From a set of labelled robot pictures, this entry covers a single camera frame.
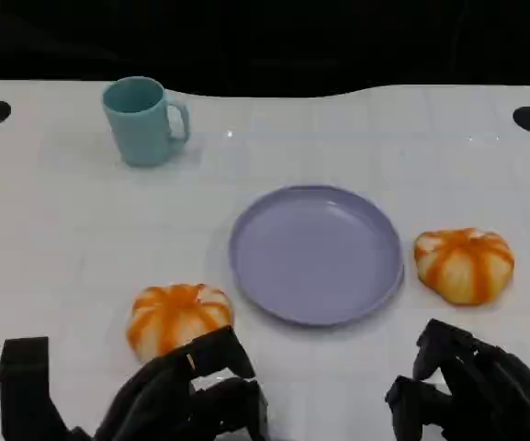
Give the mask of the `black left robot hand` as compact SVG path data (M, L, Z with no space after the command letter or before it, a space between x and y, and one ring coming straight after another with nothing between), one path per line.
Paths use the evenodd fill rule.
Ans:
M69 428L50 395L47 337L7 339L0 356L5 440L269 439L267 402L229 325L146 363L119 389L93 435Z

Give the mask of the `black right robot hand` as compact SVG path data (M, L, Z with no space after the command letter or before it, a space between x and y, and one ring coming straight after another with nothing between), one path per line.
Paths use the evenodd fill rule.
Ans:
M446 440L530 440L530 368L519 357L436 319L417 345L412 376L385 396L397 439L435 425Z

